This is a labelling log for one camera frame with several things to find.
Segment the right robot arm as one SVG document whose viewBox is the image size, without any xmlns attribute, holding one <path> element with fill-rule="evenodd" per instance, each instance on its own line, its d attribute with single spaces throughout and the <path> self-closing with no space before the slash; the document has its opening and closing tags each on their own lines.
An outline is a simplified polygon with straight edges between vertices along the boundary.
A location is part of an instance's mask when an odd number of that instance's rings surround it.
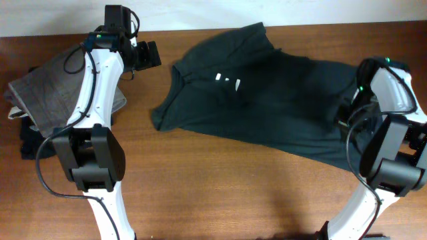
<svg viewBox="0 0 427 240">
<path fill-rule="evenodd" d="M 356 92 L 336 115 L 350 161 L 350 144 L 368 130 L 379 128 L 361 152 L 359 168 L 351 172 L 359 185 L 346 206 L 315 239 L 368 239 L 377 218 L 392 204 L 426 185 L 426 114 L 414 90 L 407 65 L 387 57 L 364 59 L 356 70 Z"/>
</svg>

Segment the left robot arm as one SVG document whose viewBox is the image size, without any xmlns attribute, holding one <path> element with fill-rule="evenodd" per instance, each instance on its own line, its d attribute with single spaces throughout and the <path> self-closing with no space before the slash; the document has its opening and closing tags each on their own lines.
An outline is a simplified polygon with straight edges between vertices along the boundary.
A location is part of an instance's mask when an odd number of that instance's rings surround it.
<svg viewBox="0 0 427 240">
<path fill-rule="evenodd" d="M 139 18 L 123 5 L 106 5 L 104 23 L 81 48 L 84 75 L 76 106 L 52 142 L 68 181 L 88 200 L 102 239 L 136 239 L 121 192 L 125 153 L 111 132 L 115 90 L 124 73 L 161 65 L 155 42 L 137 41 Z"/>
</svg>

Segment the black Nike t-shirt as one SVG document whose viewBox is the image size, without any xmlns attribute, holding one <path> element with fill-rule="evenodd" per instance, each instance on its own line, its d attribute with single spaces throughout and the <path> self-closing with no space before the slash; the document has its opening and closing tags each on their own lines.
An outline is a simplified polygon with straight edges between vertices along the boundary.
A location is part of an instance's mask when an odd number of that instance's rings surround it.
<svg viewBox="0 0 427 240">
<path fill-rule="evenodd" d="M 335 118 L 356 92 L 355 74 L 345 63 L 284 53 L 256 23 L 207 39 L 175 62 L 151 120 L 158 131 L 181 128 L 358 169 L 381 122 L 368 121 L 347 161 Z"/>
</svg>

